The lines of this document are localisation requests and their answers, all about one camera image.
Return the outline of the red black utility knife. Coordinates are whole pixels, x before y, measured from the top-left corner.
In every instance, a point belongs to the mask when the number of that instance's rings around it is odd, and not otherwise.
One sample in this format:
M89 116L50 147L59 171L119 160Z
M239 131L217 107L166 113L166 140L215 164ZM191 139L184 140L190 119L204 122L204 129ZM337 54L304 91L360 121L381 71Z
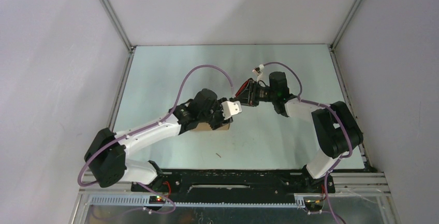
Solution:
M246 88L247 85L249 84L250 79L247 79L238 89L238 91L235 94L235 97L238 97Z

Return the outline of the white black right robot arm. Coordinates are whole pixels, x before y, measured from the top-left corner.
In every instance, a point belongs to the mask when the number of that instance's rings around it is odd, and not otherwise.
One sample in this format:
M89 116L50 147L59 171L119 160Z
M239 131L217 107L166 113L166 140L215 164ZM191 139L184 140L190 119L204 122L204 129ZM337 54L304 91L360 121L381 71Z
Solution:
M321 178L363 142L363 133L346 103L337 101L326 105L300 99L290 93L284 72L270 73L268 85L248 79L238 89L235 100L248 107L269 102L277 114L312 124L319 150L305 165L305 175L301 178L301 185L308 192L316 191L322 185Z

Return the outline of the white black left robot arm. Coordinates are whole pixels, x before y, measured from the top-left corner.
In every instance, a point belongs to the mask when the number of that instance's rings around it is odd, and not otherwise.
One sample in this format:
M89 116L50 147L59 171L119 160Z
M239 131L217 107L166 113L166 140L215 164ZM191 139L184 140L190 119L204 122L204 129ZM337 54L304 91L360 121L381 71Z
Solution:
M233 116L242 112L238 101L218 98L209 89L202 89L193 99L171 108L165 116L143 127L113 132L100 130L84 156L85 167L101 188L119 182L144 184L158 191L164 184L162 171L156 162L139 162L132 157L142 149L161 140L176 137L206 124L212 130L226 126Z

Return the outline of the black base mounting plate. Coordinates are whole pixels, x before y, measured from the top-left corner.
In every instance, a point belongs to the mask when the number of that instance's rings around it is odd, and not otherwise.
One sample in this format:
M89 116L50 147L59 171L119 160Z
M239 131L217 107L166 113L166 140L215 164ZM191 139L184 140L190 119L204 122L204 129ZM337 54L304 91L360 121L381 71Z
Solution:
M175 203L293 204L296 195L334 193L331 176L313 179L305 169L289 170L195 170L161 169L148 185L169 193Z

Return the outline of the aluminium frame rail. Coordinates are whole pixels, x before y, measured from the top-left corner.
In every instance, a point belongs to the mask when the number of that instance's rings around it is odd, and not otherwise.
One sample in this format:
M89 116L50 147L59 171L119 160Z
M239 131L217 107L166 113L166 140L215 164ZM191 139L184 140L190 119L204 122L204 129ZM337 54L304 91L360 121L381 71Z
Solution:
M168 195L176 207L305 208L325 199L331 212L336 198L372 197L385 223L400 223L384 173L344 169L319 179L299 170L166 169L147 188L136 182L80 188L70 221L85 222L92 205L157 205L152 199L157 193Z

